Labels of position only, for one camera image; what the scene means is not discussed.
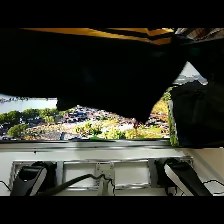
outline metal frame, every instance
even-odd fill
[[[171,156],[171,157],[158,157],[158,158],[140,158],[140,159],[124,159],[124,160],[70,160],[70,161],[53,161],[57,163],[57,184],[64,183],[64,171],[65,167],[74,164],[114,164],[116,163],[133,163],[133,162],[143,162],[148,164],[149,169],[149,182],[148,183],[136,183],[136,184],[117,184],[115,185],[115,190],[134,190],[134,189],[145,189],[150,187],[160,188],[157,185],[157,173],[154,162],[156,159],[168,159],[168,158],[175,158],[181,161],[187,161],[193,167],[193,159],[191,156]],[[17,167],[21,165],[31,165],[32,163],[36,162],[36,160],[29,160],[29,161],[14,161],[11,167],[11,173],[9,178],[9,187],[12,188],[13,181],[15,180],[15,176],[17,174]],[[66,189],[66,191],[98,191],[98,186],[81,186],[81,187],[74,187],[70,186]]]

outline white surface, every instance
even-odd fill
[[[224,182],[224,150],[223,149],[197,149],[197,150],[175,150],[175,149],[150,149],[150,147],[136,147],[130,149],[114,149],[106,147],[101,149],[85,148],[82,151],[80,148],[78,151],[75,149],[67,150],[60,147],[60,151],[45,151],[34,153],[31,148],[27,148],[27,152],[1,152],[5,144],[0,145],[0,180],[9,182],[9,176],[11,171],[12,162],[15,160],[33,160],[33,161],[60,161],[60,160],[86,160],[86,159],[141,159],[150,157],[166,157],[166,156],[180,156],[186,154],[194,157],[194,167],[196,172],[202,181],[209,179],[217,179]],[[11,147],[16,148],[18,144],[10,144]],[[38,148],[38,144],[33,143],[33,148]],[[94,166],[88,165],[69,165],[69,169],[66,172],[66,180],[72,179],[79,175],[86,173],[94,174]],[[133,164],[117,164],[115,166],[115,183],[116,184],[130,184],[130,183],[146,183],[148,181],[147,165],[144,163]],[[93,180],[88,179],[80,182],[76,186],[91,186]],[[211,183],[206,185],[208,189],[214,192],[224,191],[224,187],[217,183]],[[62,192],[60,195],[96,195],[97,192]],[[143,190],[116,190],[116,195],[165,195],[164,189],[143,189]],[[0,195],[9,195],[9,191],[3,184],[0,184]]]

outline river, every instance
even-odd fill
[[[8,99],[10,96],[0,94],[0,98]],[[44,108],[56,108],[57,100],[46,100],[46,99],[30,99],[30,100],[18,100],[0,103],[0,114],[8,113],[12,110],[24,111],[26,109],[44,109]]]

